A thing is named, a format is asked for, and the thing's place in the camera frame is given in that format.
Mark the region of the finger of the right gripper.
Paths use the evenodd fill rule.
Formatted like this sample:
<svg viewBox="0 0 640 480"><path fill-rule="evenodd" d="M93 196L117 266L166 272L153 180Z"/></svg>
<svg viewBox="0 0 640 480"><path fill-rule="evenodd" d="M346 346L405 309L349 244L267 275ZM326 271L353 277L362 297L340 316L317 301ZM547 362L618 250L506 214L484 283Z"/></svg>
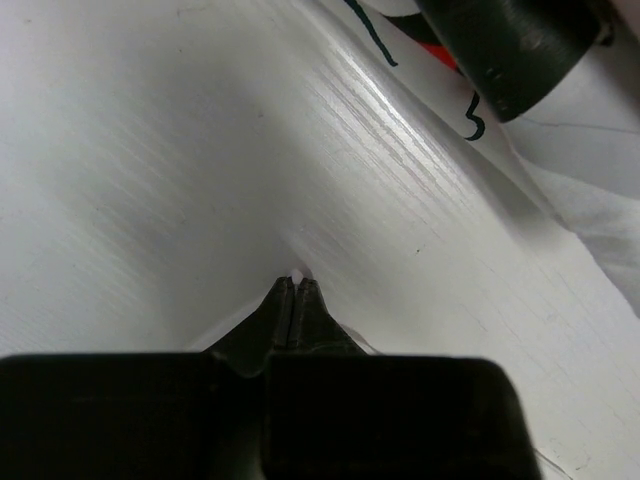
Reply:
<svg viewBox="0 0 640 480"><path fill-rule="evenodd" d="M421 14L502 123L524 114L591 47L613 43L602 1L419 1Z"/></svg>

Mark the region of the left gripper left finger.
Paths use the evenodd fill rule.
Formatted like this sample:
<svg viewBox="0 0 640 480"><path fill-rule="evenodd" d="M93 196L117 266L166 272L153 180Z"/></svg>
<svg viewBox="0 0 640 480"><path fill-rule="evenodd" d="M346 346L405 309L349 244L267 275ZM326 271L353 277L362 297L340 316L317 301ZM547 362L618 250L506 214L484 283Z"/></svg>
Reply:
<svg viewBox="0 0 640 480"><path fill-rule="evenodd" d="M203 479L222 425L262 397L293 306L278 278L211 347L183 353L24 354L1 362L5 479Z"/></svg>

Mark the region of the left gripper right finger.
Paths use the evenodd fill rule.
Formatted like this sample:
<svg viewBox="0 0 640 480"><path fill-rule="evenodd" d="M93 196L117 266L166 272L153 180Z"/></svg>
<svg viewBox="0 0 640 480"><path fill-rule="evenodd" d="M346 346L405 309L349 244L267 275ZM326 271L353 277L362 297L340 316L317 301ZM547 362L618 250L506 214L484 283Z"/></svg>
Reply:
<svg viewBox="0 0 640 480"><path fill-rule="evenodd" d="M264 369L269 479L537 479L518 394L482 358L369 355L317 282L279 279Z"/></svg>

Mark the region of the white printed t shirt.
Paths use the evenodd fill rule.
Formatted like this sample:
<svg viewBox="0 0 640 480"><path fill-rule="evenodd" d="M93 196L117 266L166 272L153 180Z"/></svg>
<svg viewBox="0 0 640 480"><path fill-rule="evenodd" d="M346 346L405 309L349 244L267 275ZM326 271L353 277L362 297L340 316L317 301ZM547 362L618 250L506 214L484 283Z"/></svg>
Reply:
<svg viewBox="0 0 640 480"><path fill-rule="evenodd" d="M638 477L639 323L574 234L411 106L322 4L174 16L200 197L183 346L297 268L369 351L501 364L548 476Z"/></svg>

